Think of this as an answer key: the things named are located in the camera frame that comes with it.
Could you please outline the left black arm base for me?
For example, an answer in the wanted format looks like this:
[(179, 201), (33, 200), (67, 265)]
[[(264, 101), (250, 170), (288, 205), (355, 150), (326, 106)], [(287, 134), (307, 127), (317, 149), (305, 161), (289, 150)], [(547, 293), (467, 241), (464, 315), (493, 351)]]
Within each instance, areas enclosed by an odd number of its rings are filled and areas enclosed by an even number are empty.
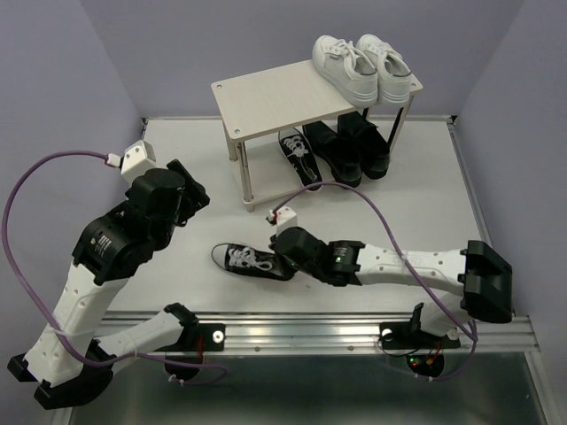
[(190, 367), (180, 367), (166, 364), (165, 372), (170, 382), (182, 386), (212, 383), (222, 379), (226, 374), (223, 370), (217, 377), (205, 378), (207, 352), (222, 352), (224, 350), (225, 326), (223, 324), (198, 324), (189, 330), (184, 330), (176, 343), (163, 347), (166, 359), (181, 362)]

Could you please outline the white sneaker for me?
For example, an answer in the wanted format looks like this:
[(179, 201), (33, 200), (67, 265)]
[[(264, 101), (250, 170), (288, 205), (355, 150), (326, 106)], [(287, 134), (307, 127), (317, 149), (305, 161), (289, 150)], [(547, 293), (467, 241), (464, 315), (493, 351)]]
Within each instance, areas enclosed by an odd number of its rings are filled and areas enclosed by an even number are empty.
[(377, 102), (377, 69), (352, 42), (320, 36), (312, 49), (312, 63), (349, 104), (369, 108)]
[(377, 70), (378, 101), (402, 105), (409, 100), (412, 71), (388, 42), (375, 35), (363, 35), (356, 43)]

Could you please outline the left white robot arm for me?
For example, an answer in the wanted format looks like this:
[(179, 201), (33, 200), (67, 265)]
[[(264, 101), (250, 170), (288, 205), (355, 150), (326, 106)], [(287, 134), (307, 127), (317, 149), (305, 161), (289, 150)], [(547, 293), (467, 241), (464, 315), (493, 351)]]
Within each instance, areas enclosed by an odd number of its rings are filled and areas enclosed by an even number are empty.
[(28, 352), (8, 363), (18, 381), (38, 384), (41, 407), (84, 406), (136, 357), (196, 342), (198, 318), (180, 303), (119, 334), (97, 338), (95, 332), (137, 269), (209, 202), (205, 188), (174, 159), (137, 176), (122, 203), (86, 226), (46, 328)]

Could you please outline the white two-tier shoe shelf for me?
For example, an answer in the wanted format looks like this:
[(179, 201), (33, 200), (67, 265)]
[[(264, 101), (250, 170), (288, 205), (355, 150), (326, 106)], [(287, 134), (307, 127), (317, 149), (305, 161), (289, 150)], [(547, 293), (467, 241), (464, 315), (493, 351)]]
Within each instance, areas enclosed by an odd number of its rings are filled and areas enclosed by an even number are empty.
[(247, 212), (300, 188), (280, 156), (280, 130), (355, 110), (309, 60), (216, 81), (211, 89)]

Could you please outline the aluminium mounting rail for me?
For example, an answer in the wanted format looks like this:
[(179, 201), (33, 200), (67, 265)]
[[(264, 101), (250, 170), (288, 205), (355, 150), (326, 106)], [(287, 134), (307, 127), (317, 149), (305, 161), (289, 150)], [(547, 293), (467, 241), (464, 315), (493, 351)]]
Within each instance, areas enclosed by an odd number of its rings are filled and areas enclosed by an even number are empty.
[[(198, 313), (205, 324), (225, 326), (222, 356), (379, 354), (382, 328), (407, 321), (403, 313)], [(527, 317), (508, 324), (478, 324), (477, 353), (538, 352)]]

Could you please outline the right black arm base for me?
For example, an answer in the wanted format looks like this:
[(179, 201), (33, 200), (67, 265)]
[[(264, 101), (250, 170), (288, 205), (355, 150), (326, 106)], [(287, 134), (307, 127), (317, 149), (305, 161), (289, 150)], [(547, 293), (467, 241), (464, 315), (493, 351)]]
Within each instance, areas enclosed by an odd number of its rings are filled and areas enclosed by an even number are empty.
[(445, 368), (444, 350), (458, 349), (461, 343), (412, 329), (408, 322), (390, 322), (380, 329), (378, 347), (386, 355), (403, 358), (418, 376), (439, 378)]

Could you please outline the black loafer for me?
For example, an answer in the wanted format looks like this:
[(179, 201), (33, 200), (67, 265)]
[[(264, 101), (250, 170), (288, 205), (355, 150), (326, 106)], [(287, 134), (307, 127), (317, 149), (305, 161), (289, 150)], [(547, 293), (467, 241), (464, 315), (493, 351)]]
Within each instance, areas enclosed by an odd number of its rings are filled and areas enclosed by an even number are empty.
[(302, 130), (315, 155), (330, 167), (336, 182), (354, 188), (360, 185), (361, 155), (348, 138), (338, 134), (322, 121), (306, 124)]
[(368, 178), (379, 180), (386, 176), (391, 159), (390, 145), (375, 124), (359, 112), (349, 112), (338, 117), (338, 133), (354, 144), (361, 156), (361, 170)]

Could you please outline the black canvas sneaker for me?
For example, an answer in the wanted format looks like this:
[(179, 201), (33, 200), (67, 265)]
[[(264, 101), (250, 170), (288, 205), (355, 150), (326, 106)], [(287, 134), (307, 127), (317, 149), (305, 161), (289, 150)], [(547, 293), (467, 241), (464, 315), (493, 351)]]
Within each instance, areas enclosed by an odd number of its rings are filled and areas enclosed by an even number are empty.
[(278, 143), (303, 186), (322, 181), (311, 145), (296, 128), (281, 130), (278, 133)]
[(296, 273), (284, 260), (269, 251), (241, 243), (218, 243), (211, 258), (222, 270), (242, 276), (287, 282)]

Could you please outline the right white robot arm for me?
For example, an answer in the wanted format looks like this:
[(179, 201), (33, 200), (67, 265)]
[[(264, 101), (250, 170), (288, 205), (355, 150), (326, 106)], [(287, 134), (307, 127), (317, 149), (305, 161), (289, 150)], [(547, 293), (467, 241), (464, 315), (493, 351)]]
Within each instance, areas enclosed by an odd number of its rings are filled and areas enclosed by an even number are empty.
[(270, 245), (292, 268), (335, 287), (418, 286), (431, 301), (408, 323), (410, 340), (427, 345), (471, 320), (512, 320), (512, 267), (493, 248), (470, 240), (463, 250), (396, 251), (358, 241), (325, 243), (305, 229), (278, 232)]

